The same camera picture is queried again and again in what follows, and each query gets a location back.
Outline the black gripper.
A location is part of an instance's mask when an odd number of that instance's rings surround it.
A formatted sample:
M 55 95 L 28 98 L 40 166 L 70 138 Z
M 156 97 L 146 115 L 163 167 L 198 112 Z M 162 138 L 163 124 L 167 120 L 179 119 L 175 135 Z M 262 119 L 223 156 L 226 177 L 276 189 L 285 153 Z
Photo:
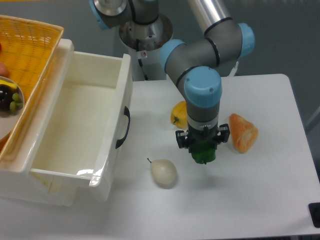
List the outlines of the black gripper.
M 188 130 L 177 130 L 175 137 L 180 149 L 189 153 L 215 152 L 218 145 L 227 143 L 230 136 L 228 123 L 218 126 L 212 123 L 188 123 Z

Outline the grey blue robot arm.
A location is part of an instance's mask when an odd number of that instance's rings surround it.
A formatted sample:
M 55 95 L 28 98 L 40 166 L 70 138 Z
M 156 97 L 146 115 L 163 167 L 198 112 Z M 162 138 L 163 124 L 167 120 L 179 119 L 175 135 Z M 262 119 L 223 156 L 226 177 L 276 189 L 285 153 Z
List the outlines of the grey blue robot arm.
M 203 39 L 186 44 L 173 37 L 157 0 L 91 0 L 89 5 L 101 29 L 118 28 L 135 81 L 167 76 L 183 96 L 187 130 L 175 134 L 181 149 L 214 152 L 228 141 L 229 126 L 218 124 L 222 80 L 216 69 L 253 51 L 255 35 L 247 24 L 236 23 L 221 0 L 191 0 Z

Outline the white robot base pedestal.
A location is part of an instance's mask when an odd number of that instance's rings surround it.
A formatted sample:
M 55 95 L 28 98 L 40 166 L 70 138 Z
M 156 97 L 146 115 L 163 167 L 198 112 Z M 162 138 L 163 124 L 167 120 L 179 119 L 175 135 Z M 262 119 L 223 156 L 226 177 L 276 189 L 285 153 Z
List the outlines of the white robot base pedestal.
M 119 37 L 131 57 L 134 81 L 165 80 L 167 74 L 160 64 L 162 46 L 173 37 L 173 25 L 163 14 L 155 22 L 139 25 L 128 21 L 119 27 Z

